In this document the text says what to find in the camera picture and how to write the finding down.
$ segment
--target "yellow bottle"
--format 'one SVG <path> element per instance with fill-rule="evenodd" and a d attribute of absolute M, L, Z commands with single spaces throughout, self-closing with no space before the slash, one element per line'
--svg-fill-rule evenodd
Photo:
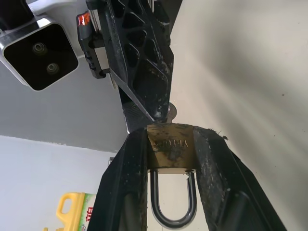
<path fill-rule="evenodd" d="M 95 194 L 83 192 L 64 194 L 56 211 L 56 216 L 64 224 L 64 228 L 59 228 L 56 231 L 86 231 L 92 215 L 95 198 Z M 63 206 L 67 199 L 72 200 L 72 205 L 68 213 L 63 213 Z"/>

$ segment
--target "brass padlock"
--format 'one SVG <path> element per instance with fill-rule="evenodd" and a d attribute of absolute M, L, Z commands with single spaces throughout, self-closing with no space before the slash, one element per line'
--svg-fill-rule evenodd
<path fill-rule="evenodd" d="M 193 126 L 186 124 L 153 124 L 147 127 L 151 148 L 148 169 L 151 175 L 151 205 L 156 220 L 168 229 L 179 229 L 194 219 L 197 211 L 194 171 L 198 161 L 193 139 Z M 159 206 L 158 173 L 188 175 L 188 211 L 178 220 L 163 215 Z"/>

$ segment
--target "padlock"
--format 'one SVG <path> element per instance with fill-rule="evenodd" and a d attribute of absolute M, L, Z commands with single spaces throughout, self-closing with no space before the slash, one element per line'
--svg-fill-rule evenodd
<path fill-rule="evenodd" d="M 193 139 L 193 126 L 186 124 L 153 124 L 147 127 L 151 146 L 148 150 L 148 170 L 151 175 L 151 205 L 156 220 L 168 229 L 189 225 L 197 211 L 194 171 L 198 161 Z M 188 175 L 188 211 L 178 220 L 164 216 L 159 206 L 158 173 Z"/>

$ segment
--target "padlock shackle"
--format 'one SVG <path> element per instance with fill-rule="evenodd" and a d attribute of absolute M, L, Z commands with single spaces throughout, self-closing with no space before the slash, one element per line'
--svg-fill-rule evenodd
<path fill-rule="evenodd" d="M 189 225 L 194 219 L 197 211 L 197 195 L 194 181 L 194 173 L 188 172 L 187 189 L 188 189 L 188 210 L 185 216 L 178 220 L 170 220 L 164 216 L 159 206 L 158 191 L 158 172 L 151 170 L 151 205 L 152 212 L 157 222 L 167 229 L 181 229 Z"/>

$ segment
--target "bottle label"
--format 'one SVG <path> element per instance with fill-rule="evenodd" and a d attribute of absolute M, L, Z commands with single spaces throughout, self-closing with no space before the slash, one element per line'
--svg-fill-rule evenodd
<path fill-rule="evenodd" d="M 85 193 L 85 199 L 81 210 L 81 217 L 78 226 L 78 231 L 86 231 L 91 219 L 96 195 Z"/>

